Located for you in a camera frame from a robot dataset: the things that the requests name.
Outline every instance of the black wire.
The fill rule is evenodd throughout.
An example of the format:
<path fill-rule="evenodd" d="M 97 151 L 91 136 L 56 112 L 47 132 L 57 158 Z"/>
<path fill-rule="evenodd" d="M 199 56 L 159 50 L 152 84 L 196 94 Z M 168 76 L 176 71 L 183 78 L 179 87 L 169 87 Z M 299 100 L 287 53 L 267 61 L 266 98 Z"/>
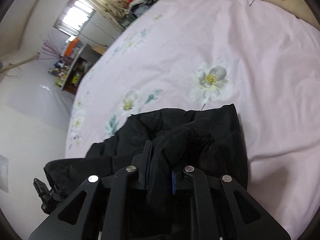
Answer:
<path fill-rule="evenodd" d="M 100 45 L 100 46 L 103 46 L 103 47 L 107 47 L 107 48 L 109 48 L 110 46 L 107 46 L 107 45 L 102 45 L 102 44 L 100 44 L 100 43 L 97 43 L 96 41 L 94 41 L 94 40 L 92 40 L 92 39 L 90 39 L 90 38 L 88 38 L 87 36 L 84 36 L 85 38 L 87 38 L 88 40 L 90 40 L 90 41 L 93 41 L 94 43 L 96 43 L 96 44 L 98 44 L 98 45 Z"/>
<path fill-rule="evenodd" d="M 101 29 L 101 30 L 104 32 L 105 35 L 108 35 L 108 36 L 109 36 L 110 38 L 112 38 L 114 41 L 116 40 L 114 37 L 112 37 L 111 35 L 109 35 L 108 33 L 106 33 L 106 32 L 104 31 L 104 29 L 102 29 L 101 27 L 95 25 L 95 24 L 94 24 L 93 22 L 91 22 L 91 21 L 89 21 L 89 23 L 92 23 L 94 26 L 96 26 L 97 28 Z"/>

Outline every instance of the floral bed sheet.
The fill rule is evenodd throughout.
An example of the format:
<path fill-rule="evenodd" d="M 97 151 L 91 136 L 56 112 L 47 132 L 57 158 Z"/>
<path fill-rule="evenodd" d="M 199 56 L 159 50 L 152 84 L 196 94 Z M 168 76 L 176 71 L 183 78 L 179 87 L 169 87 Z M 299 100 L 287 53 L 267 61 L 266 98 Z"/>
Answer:
<path fill-rule="evenodd" d="M 296 240 L 320 205 L 320 32 L 258 0 L 160 0 L 107 50 L 76 95 L 66 157 L 128 116 L 235 104 L 249 193 Z"/>

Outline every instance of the metal pin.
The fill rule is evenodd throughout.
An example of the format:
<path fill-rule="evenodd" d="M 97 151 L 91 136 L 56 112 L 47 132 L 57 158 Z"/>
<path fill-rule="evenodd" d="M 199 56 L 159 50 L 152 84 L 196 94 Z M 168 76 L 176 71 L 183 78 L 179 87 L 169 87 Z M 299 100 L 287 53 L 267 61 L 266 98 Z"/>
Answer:
<path fill-rule="evenodd" d="M 91 175 L 89 178 L 88 178 L 88 181 L 89 182 L 97 182 L 99 179 L 99 177 L 97 175 Z"/>
<path fill-rule="evenodd" d="M 224 175 L 224 176 L 222 177 L 222 180 L 223 180 L 224 182 L 231 182 L 231 181 L 232 181 L 232 178 L 231 178 L 229 175 Z"/>
<path fill-rule="evenodd" d="M 186 172 L 193 172 L 195 170 L 195 168 L 193 166 L 188 165 L 188 166 L 184 167 L 184 170 Z"/>
<path fill-rule="evenodd" d="M 130 166 L 128 166 L 128 167 L 126 167 L 125 168 L 125 170 L 127 171 L 127 172 L 134 172 L 134 171 L 136 171 L 136 167 L 135 166 L 133 166 L 133 165 L 130 165 Z"/>

